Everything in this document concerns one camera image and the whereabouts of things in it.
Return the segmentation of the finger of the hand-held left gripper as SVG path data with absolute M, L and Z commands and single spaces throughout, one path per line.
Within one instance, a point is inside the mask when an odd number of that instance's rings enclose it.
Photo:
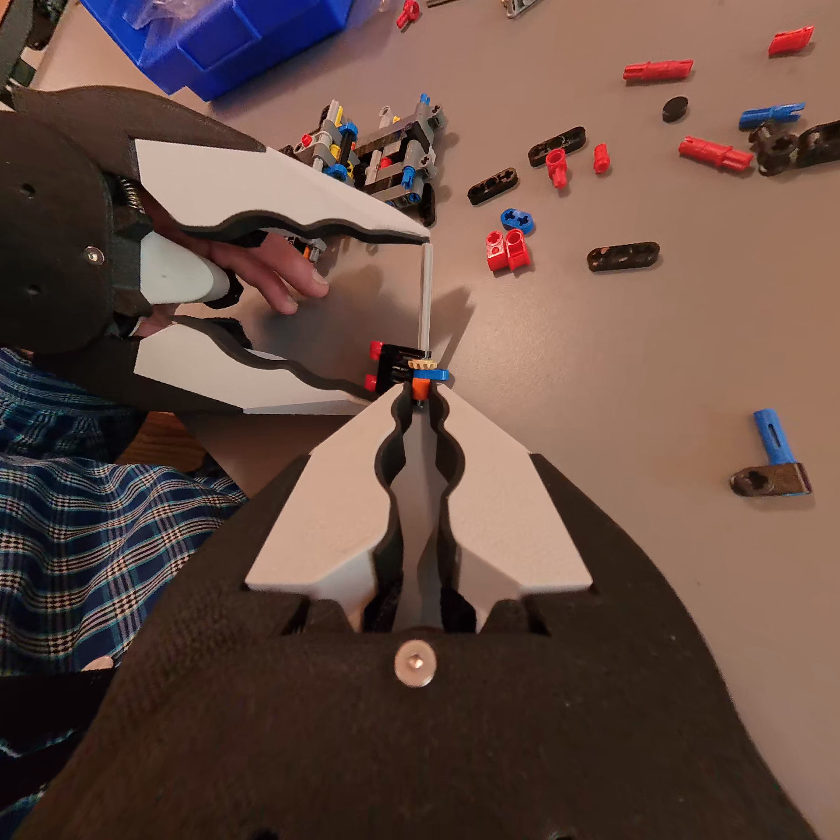
M 377 398 L 295 360 L 248 350 L 210 319 L 193 317 L 141 339 L 134 373 L 246 414 L 355 415 Z
M 185 231 L 230 241 L 257 229 L 423 245 L 429 232 L 372 196 L 268 149 L 134 142 L 140 183 Z

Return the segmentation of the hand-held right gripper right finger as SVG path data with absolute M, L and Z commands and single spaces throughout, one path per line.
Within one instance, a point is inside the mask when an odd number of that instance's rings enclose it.
M 550 466 L 446 386 L 428 397 L 445 480 L 437 527 L 446 632 L 478 632 L 499 602 L 593 583 L 538 466 Z

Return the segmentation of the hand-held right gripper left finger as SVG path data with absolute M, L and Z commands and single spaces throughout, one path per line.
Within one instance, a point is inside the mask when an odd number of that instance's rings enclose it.
M 395 385 L 312 450 L 245 578 L 249 589 L 334 601 L 353 630 L 391 630 L 404 550 L 392 483 L 412 419 L 412 387 Z

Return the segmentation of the small black lego assembly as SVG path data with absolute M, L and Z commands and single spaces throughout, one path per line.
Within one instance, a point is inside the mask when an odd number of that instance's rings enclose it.
M 364 388 L 377 395 L 404 383 L 412 387 L 415 408 L 425 407 L 432 383 L 449 380 L 449 371 L 438 367 L 429 352 L 382 341 L 371 341 L 370 358 L 377 363 L 376 372 L 367 374 Z

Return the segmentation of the long light grey lego axle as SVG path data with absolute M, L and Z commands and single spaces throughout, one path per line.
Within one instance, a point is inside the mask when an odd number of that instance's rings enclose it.
M 430 359 L 431 352 L 431 309 L 433 299 L 434 277 L 434 247 L 425 243 L 422 247 L 421 265 L 421 301 L 418 314 L 417 347 L 423 352 L 423 357 Z

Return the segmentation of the grey lego chassis assembly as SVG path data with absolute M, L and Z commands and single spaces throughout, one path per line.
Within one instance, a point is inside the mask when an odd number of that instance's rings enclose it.
M 437 175 L 435 137 L 445 126 L 441 105 L 426 93 L 403 118 L 384 106 L 378 128 L 366 135 L 332 100 L 316 128 L 280 152 L 418 219 L 424 186 Z

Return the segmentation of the long red lego pin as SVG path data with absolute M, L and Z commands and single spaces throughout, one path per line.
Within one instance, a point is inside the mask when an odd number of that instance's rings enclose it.
M 687 159 L 711 165 L 718 170 L 736 173 L 747 171 L 754 160 L 751 152 L 690 135 L 679 143 L 678 152 Z
M 633 84 L 682 81 L 688 78 L 693 66 L 693 59 L 670 59 L 636 63 L 625 66 L 623 80 Z

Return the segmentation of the black lego cross connector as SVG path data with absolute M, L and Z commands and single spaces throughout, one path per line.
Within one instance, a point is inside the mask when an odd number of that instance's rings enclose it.
M 783 127 L 775 122 L 765 122 L 749 134 L 751 150 L 761 175 L 779 175 L 795 162 L 799 137 L 783 131 Z

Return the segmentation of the blue lego pin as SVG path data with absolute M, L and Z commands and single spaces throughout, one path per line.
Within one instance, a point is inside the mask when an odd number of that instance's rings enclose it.
M 767 123 L 796 123 L 802 117 L 805 105 L 805 101 L 800 101 L 745 110 L 740 115 L 738 130 L 752 131 Z

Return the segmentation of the person's left hand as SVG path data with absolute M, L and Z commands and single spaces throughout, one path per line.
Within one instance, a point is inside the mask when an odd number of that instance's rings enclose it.
M 280 235 L 268 234 L 260 246 L 253 248 L 195 238 L 183 231 L 151 194 L 141 194 L 157 234 L 223 270 L 231 270 L 243 283 L 257 289 L 275 312 L 291 316 L 298 311 L 299 299 L 328 295 L 328 282 Z

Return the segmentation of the blue plastic bin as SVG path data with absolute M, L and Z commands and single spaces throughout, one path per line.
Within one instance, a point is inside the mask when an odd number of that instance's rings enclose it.
M 208 2 L 182 20 L 133 22 L 143 2 L 82 6 L 165 94 L 187 88 L 209 102 L 342 31 L 352 1 Z

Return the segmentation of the person in plaid shirt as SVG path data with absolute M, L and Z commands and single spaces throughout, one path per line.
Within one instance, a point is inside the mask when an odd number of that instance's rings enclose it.
M 245 504 L 211 458 L 118 465 L 145 415 L 1 351 L 2 676 L 118 664 L 165 587 Z

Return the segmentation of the blue pin in dark connector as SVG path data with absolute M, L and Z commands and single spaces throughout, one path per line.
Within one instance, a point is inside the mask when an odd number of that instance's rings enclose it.
M 761 409 L 752 419 L 768 462 L 734 473 L 729 479 L 730 489 L 745 498 L 810 496 L 811 481 L 792 453 L 777 412 Z

